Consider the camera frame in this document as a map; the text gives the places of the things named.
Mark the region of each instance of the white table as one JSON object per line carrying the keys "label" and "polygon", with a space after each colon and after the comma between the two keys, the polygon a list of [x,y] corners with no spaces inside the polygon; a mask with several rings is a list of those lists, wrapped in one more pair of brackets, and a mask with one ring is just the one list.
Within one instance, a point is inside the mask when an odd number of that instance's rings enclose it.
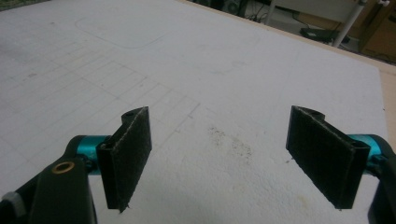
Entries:
{"label": "white table", "polygon": [[0,120],[13,150],[0,154],[3,193],[72,136],[112,134],[120,114],[149,105],[154,148],[132,209],[105,209],[91,179],[100,223],[367,223],[375,178],[338,211],[285,144],[292,105],[345,133],[386,138],[375,67],[171,0],[55,0],[0,18],[0,56],[10,59],[1,80],[16,82],[0,89],[15,109]]}

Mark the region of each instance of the white tabletop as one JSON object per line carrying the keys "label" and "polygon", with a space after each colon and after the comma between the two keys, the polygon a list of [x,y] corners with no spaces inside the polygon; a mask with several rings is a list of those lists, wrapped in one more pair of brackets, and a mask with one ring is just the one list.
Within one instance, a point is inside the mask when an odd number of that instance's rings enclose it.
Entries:
{"label": "white tabletop", "polygon": [[148,105],[153,149],[132,209],[105,209],[94,177],[99,223],[368,222],[375,178],[363,177],[352,210],[336,210],[285,145],[292,105],[387,137],[373,66],[173,0],[55,0],[0,19],[0,80],[15,85],[0,89],[12,110],[0,118],[12,149],[0,154],[1,192],[71,137],[113,134],[120,114]]}

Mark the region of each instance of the table surface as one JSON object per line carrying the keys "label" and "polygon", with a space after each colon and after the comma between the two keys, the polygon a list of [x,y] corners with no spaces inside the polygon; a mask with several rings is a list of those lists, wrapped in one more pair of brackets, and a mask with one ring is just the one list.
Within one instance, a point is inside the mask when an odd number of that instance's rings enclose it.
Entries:
{"label": "table surface", "polygon": [[0,12],[0,29],[0,193],[148,105],[132,209],[107,210],[90,178],[100,223],[367,223],[377,180],[334,209],[285,149],[290,107],[387,138],[393,68],[173,0],[55,0]]}

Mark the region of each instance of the blue metallic joint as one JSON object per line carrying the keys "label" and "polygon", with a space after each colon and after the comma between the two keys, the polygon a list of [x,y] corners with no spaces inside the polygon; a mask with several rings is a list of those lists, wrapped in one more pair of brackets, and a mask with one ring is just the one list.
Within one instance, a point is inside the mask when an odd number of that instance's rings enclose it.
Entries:
{"label": "blue metallic joint", "polygon": [[78,145],[77,156],[85,161],[89,175],[100,175],[100,167],[96,147],[110,137],[109,135],[87,135]]}
{"label": "blue metallic joint", "polygon": [[381,146],[373,135],[370,134],[349,134],[350,138],[361,141],[370,146],[369,156],[366,163],[366,174],[379,175],[382,171],[382,164],[388,159],[384,156]]}

